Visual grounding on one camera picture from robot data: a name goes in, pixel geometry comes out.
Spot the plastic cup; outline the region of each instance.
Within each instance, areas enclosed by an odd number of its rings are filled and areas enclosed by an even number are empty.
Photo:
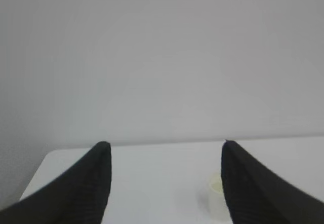
[[[215,173],[208,184],[209,211],[212,219],[219,221],[230,220],[230,214],[225,202],[223,182],[219,173]]]

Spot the clear plastic cup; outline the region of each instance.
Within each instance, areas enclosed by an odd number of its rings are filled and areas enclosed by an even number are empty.
[[[230,214],[224,198],[221,175],[215,173],[208,185],[208,203],[212,219],[219,221],[230,220]]]

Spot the white wall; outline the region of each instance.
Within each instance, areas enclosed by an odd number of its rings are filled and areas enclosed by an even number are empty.
[[[3,138],[30,162],[103,139],[324,133],[324,0],[7,1]]]

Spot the white table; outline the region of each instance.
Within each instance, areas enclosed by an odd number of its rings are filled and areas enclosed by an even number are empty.
[[[281,177],[324,201],[324,137],[238,143]],[[222,144],[113,147],[111,194],[103,224],[224,223],[212,220],[207,208],[207,182],[220,170]],[[47,154],[22,198],[53,180],[88,150]]]

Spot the gray wall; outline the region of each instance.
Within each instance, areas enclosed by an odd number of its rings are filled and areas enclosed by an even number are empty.
[[[6,0],[0,205],[55,148],[323,134],[323,1]]]

